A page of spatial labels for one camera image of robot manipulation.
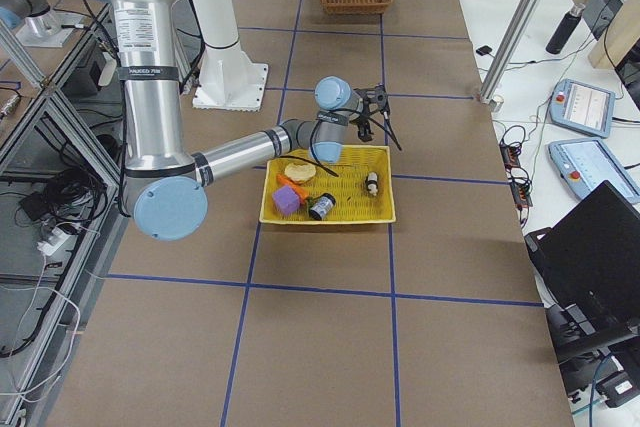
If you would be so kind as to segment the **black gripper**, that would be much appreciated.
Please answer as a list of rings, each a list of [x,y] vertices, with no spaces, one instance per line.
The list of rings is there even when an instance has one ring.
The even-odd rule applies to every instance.
[[[370,102],[367,99],[360,98],[349,116],[350,124],[357,127],[357,136],[361,142],[373,140],[369,105]]]

